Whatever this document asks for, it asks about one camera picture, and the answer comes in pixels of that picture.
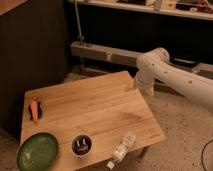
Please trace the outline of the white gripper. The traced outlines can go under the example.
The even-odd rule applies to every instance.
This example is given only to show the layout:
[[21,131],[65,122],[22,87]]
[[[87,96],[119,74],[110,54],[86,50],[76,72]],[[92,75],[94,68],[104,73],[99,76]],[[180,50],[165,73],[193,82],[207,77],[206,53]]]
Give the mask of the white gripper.
[[153,97],[154,87],[152,84],[144,84],[140,81],[133,79],[126,87],[127,91],[138,89],[143,95]]

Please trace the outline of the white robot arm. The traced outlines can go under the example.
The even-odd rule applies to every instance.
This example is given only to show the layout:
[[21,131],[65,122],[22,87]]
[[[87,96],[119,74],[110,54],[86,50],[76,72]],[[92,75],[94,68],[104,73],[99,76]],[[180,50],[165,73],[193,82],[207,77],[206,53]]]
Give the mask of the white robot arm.
[[213,80],[184,71],[169,64],[165,48],[155,48],[136,58],[138,69],[132,86],[148,95],[154,94],[155,80],[213,112]]

